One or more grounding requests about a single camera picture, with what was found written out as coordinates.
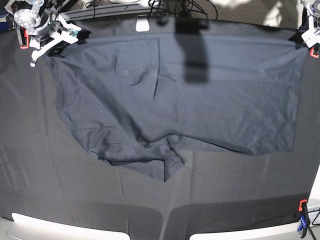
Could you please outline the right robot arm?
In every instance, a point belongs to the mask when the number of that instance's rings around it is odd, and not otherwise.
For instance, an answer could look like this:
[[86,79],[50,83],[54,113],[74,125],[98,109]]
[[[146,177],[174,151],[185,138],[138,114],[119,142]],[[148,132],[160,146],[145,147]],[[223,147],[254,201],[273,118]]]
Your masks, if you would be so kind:
[[21,49],[33,48],[30,66],[61,42],[78,42],[81,27],[68,23],[61,10],[68,0],[10,0],[4,9],[13,17]]

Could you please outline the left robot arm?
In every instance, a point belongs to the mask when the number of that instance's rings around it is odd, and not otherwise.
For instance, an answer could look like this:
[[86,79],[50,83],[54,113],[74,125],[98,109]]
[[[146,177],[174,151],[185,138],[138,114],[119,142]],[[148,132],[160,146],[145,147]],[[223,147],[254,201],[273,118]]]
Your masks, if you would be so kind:
[[308,48],[312,48],[320,43],[320,1],[315,0],[314,3],[301,1],[306,10],[307,29],[301,35],[302,40]]

